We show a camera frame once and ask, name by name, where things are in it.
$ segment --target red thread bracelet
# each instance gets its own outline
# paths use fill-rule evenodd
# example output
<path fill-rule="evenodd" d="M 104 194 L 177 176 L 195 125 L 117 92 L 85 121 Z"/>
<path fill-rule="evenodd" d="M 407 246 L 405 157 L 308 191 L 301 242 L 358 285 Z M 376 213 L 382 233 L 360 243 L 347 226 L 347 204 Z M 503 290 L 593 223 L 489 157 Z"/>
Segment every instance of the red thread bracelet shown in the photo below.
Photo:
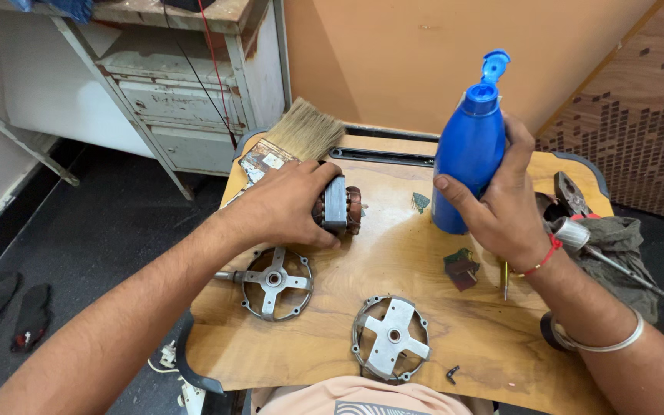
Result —
<path fill-rule="evenodd" d="M 537 269 L 542 268 L 542 265 L 545 265 L 550 258 L 552 258 L 553 253 L 555 250 L 558 250 L 562 247 L 562 241 L 557 239 L 555 235 L 552 233 L 549 234 L 549 242 L 552 244 L 552 247 L 549 249 L 549 252 L 546 256 L 544 256 L 544 259 L 537 265 L 534 266 L 534 268 L 529 269 L 528 271 L 524 271 L 521 274 L 519 274 L 520 277 L 526 276 L 527 274 L 531 272 L 535 272 Z"/>

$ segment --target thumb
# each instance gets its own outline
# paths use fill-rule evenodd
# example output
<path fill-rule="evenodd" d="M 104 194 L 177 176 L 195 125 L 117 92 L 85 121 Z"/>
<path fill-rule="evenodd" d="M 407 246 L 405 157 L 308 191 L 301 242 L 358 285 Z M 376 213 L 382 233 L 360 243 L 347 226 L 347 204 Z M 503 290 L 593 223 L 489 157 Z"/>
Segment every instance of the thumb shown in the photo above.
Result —
<path fill-rule="evenodd" d="M 447 174 L 438 174 L 434 179 L 435 187 L 445 196 L 460 215 L 467 221 L 480 214 L 483 205 L 479 203 L 465 184 Z"/>
<path fill-rule="evenodd" d="M 312 222 L 312 227 L 310 227 L 311 232 L 309 235 L 309 245 L 325 248 L 325 249 L 339 249 L 342 242 L 335 235 L 321 229 L 317 224 Z"/>

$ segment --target peach t-shirt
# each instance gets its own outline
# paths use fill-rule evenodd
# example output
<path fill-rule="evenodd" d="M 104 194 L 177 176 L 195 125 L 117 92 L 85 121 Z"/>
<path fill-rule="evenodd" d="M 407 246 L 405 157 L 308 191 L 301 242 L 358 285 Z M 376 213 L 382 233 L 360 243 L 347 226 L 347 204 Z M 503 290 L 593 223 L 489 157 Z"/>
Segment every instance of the peach t-shirt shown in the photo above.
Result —
<path fill-rule="evenodd" d="M 457 395 L 445 395 L 415 383 L 393 386 L 364 377 L 342 376 L 301 389 L 296 387 L 287 394 L 280 389 L 284 388 L 265 393 L 254 390 L 252 412 L 261 408 L 260 415 L 473 415 Z M 478 408 L 482 410 L 476 410 L 477 413 L 493 413 L 491 401 L 476 402 L 476 406 L 484 407 Z"/>

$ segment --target blue plastic bottle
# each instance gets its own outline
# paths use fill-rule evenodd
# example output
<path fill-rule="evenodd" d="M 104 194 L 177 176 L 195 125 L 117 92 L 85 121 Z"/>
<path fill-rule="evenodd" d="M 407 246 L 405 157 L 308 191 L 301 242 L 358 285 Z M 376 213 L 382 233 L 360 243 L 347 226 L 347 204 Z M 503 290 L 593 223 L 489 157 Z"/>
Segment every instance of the blue plastic bottle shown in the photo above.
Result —
<path fill-rule="evenodd" d="M 511 61 L 501 49 L 483 57 L 480 83 L 468 88 L 447 122 L 435 155 L 435 175 L 449 174 L 480 198 L 504 155 L 504 119 L 496 82 Z M 432 222 L 442 231 L 461 234 L 468 227 L 460 214 L 433 188 Z"/>

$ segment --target orange wall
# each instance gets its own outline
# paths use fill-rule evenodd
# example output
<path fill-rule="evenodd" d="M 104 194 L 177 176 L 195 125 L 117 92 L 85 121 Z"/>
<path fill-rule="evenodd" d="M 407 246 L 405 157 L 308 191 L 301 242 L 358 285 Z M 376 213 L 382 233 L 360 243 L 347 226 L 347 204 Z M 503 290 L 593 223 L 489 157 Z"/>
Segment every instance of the orange wall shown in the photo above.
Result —
<path fill-rule="evenodd" d="M 485 52 L 531 131 L 654 0 L 286 0 L 291 91 L 354 123 L 440 133 Z"/>

